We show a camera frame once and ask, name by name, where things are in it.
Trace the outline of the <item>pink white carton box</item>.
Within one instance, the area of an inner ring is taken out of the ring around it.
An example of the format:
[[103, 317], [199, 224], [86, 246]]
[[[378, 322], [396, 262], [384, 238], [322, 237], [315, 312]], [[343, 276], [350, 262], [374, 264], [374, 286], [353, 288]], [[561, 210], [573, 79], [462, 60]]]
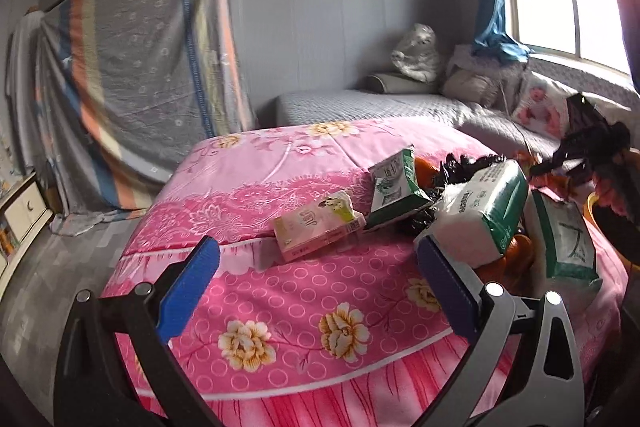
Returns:
[[323, 196], [272, 221], [274, 236], [286, 262], [344, 239], [365, 225], [366, 219], [354, 208], [344, 190]]

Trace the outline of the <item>striped grey mattress leaning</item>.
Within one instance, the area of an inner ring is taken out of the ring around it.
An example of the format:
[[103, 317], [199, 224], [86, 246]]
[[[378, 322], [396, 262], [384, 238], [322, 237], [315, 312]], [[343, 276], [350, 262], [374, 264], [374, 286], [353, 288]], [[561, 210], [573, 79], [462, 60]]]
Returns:
[[66, 215], [149, 207], [195, 144], [255, 126], [230, 0], [63, 0], [44, 14], [37, 56]]

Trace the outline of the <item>baby print pillow left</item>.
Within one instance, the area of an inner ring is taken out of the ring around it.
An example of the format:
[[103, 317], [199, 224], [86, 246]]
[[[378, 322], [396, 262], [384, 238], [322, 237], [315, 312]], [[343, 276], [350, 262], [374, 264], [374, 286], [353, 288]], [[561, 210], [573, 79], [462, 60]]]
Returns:
[[529, 72], [522, 82], [520, 98], [511, 117], [526, 129], [562, 139], [568, 128], [566, 100], [576, 93], [559, 81]]

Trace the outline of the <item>green tissue pack middle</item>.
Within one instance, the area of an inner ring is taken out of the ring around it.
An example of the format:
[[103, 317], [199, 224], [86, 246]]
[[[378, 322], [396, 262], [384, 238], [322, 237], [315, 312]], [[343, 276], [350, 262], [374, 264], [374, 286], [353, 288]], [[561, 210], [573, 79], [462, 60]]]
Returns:
[[433, 236], [441, 251], [473, 269], [489, 265], [506, 253], [528, 192], [518, 163], [498, 162], [468, 182], [447, 185], [434, 205], [434, 221], [420, 236]]

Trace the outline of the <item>yellow rimmed trash bin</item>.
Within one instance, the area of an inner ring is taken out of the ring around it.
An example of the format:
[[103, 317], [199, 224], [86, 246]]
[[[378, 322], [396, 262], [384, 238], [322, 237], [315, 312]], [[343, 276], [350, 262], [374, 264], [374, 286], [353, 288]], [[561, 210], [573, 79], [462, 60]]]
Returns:
[[610, 207], [601, 206], [594, 192], [587, 197], [584, 216], [613, 246], [627, 271], [639, 271], [639, 229]]

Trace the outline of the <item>small green white pack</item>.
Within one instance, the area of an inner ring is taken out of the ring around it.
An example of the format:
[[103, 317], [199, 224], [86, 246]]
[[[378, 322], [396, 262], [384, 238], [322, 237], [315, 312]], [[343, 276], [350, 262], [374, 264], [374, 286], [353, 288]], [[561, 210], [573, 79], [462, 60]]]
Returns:
[[418, 184], [415, 159], [411, 147], [403, 148], [369, 168], [373, 193], [367, 230], [408, 218], [433, 204]]

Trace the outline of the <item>blue curtain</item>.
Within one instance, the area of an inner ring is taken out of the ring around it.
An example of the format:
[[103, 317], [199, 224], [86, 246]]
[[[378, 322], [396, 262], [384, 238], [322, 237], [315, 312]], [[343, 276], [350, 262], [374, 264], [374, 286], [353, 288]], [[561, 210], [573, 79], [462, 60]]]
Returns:
[[504, 0], [478, 0], [472, 52], [501, 65], [528, 62], [530, 49], [506, 32]]

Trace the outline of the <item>silver plastic bag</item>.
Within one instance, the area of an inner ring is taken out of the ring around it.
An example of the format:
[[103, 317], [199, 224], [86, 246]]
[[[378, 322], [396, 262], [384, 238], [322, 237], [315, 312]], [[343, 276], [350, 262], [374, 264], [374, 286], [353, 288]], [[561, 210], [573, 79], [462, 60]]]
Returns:
[[402, 75], [423, 83], [435, 82], [445, 65], [435, 31], [423, 24], [415, 24], [401, 38], [390, 59]]

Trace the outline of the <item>white low cabinet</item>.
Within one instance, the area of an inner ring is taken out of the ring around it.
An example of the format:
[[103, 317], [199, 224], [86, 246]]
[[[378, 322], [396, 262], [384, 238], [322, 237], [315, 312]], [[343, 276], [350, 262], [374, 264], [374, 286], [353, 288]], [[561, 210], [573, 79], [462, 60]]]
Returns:
[[44, 201], [34, 172], [2, 197], [1, 296], [6, 292], [29, 247], [52, 217], [53, 213]]

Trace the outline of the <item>green white tissue pack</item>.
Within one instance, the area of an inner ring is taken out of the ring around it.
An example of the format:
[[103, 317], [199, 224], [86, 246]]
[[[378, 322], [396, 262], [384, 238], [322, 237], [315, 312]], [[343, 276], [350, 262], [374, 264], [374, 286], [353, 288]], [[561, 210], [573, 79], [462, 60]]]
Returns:
[[569, 314], [584, 312], [597, 297], [602, 280], [596, 248], [577, 205], [532, 190], [524, 207], [524, 225], [534, 248], [533, 295], [555, 291]]

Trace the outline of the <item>black plastic bag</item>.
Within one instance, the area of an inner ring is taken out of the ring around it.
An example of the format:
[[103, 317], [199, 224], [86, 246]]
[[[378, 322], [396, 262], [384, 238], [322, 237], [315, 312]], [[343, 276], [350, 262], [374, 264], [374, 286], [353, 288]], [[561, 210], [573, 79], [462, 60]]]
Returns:
[[429, 161], [422, 157], [414, 160], [414, 169], [416, 169], [416, 181], [425, 192], [430, 200], [426, 207], [420, 210], [414, 217], [409, 220], [410, 228], [414, 231], [420, 231], [430, 225], [434, 220], [435, 205], [439, 196], [449, 184], [465, 183], [471, 180], [477, 171], [499, 164], [505, 161], [503, 155], [486, 155], [477, 159], [471, 159], [468, 156], [461, 155], [459, 159], [454, 154], [449, 153], [446, 159], [442, 161], [438, 167], [434, 167]]

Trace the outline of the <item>grey quilted sofa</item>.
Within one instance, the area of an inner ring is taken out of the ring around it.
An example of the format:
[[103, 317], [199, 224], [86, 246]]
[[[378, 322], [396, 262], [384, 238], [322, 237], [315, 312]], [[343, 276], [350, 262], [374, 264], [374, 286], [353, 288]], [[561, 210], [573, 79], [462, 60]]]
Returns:
[[[533, 58], [533, 71], [580, 92], [601, 95], [630, 108], [639, 109], [639, 95], [633, 87], [623, 87], [589, 72]], [[474, 103], [454, 101], [440, 94], [374, 94], [367, 91], [302, 91], [279, 96], [276, 101], [280, 126], [321, 124], [339, 120], [384, 117], [426, 116], [458, 129], [503, 155], [532, 150], [549, 157], [559, 141], [537, 131], [515, 128], [505, 113]]]

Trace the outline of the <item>grey flat pillow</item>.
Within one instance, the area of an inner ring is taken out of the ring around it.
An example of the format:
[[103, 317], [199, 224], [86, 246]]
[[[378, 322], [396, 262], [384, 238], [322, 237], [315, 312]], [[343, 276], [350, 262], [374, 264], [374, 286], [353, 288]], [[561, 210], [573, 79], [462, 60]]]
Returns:
[[438, 82], [422, 82], [391, 72], [377, 72], [362, 80], [362, 89], [376, 94], [435, 94]]

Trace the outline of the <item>orange snack bag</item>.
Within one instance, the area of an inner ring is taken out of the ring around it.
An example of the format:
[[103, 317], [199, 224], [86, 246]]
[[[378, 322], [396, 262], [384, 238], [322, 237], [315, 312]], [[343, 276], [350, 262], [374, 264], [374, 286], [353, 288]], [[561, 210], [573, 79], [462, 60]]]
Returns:
[[548, 187], [562, 199], [578, 200], [582, 197], [579, 188], [573, 183], [569, 176], [552, 171], [534, 176], [532, 168], [541, 164], [544, 158], [540, 154], [517, 150], [513, 158], [518, 162], [528, 183], [536, 188]]

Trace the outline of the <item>orange peel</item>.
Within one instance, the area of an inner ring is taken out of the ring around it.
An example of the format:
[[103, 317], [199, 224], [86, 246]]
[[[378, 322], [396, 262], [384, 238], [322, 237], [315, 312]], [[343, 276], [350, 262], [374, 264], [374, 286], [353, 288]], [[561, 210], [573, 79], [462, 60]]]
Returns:
[[515, 234], [500, 259], [488, 265], [482, 265], [475, 270], [475, 273], [485, 283], [517, 280], [527, 272], [534, 258], [532, 240], [525, 234]]

